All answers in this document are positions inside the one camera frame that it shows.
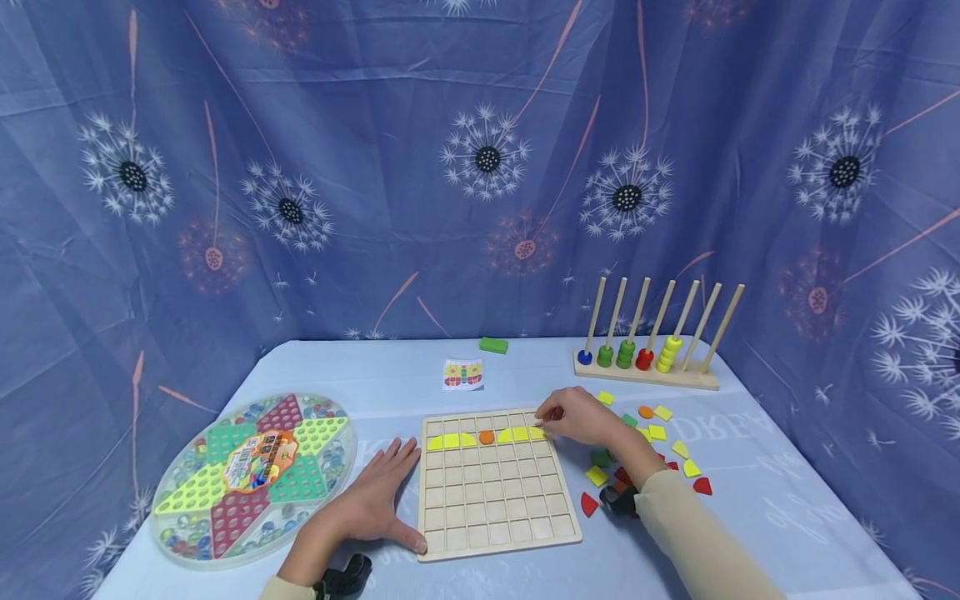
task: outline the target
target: table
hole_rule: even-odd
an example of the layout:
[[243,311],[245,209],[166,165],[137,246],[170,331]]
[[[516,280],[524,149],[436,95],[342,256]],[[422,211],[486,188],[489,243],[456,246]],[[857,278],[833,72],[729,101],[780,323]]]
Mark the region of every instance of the table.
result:
[[[426,415],[532,407],[550,391],[572,385],[595,395],[601,390],[614,394],[612,408],[618,414],[636,415],[641,404],[661,404],[674,413],[665,424],[670,442],[683,440],[710,478],[713,496],[700,497],[790,598],[920,597],[719,356],[711,366],[721,391],[703,392],[576,377],[571,354],[582,343],[581,338],[518,339],[500,355],[479,351],[477,340],[289,342],[260,360],[224,412],[285,392],[334,398],[354,419],[358,433],[355,475],[393,437],[418,436]],[[643,344],[638,339],[637,345]],[[442,392],[444,360],[476,357],[484,359],[484,389]],[[588,451],[558,441],[575,504],[581,492],[597,493],[585,476]],[[397,510],[414,527],[419,476],[418,468]],[[603,511],[586,518],[579,509],[578,517],[584,536],[579,544],[432,564],[419,564],[385,542],[353,544],[332,566],[342,567],[353,551],[371,556],[365,600],[687,597],[638,519],[610,518]],[[286,556],[281,550],[233,570],[191,571],[163,557],[148,532],[149,524],[134,537],[96,598],[254,599]]]

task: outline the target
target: right hand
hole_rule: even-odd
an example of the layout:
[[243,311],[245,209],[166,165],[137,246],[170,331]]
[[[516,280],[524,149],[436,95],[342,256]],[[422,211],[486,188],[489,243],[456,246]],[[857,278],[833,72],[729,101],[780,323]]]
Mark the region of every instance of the right hand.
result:
[[535,414],[544,433],[563,436],[582,444],[608,445],[627,425],[587,390],[563,388],[540,405]]

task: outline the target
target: beige sleeve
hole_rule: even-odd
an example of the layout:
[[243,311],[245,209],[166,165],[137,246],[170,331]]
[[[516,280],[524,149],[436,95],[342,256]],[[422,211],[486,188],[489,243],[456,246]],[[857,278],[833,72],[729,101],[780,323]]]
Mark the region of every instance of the beige sleeve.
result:
[[312,588],[295,586],[277,576],[267,580],[260,592],[260,600],[316,600],[317,592]]
[[652,475],[635,501],[644,526],[693,600],[784,597],[677,471]]

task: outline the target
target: blue curtain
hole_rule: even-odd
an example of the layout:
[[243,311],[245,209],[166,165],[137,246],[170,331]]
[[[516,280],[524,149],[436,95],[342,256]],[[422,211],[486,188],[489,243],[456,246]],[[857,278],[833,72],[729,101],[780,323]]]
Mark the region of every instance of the blue curtain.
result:
[[917,589],[960,596],[960,5],[0,18],[10,597],[89,597],[277,344],[579,336],[601,274],[745,282],[725,359]]

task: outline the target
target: wooden grid board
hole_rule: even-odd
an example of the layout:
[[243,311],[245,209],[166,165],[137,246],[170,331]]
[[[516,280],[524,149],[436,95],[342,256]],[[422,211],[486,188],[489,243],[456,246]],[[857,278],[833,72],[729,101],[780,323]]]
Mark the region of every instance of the wooden grid board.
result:
[[530,409],[423,420],[422,563],[583,538],[557,450],[534,421]]

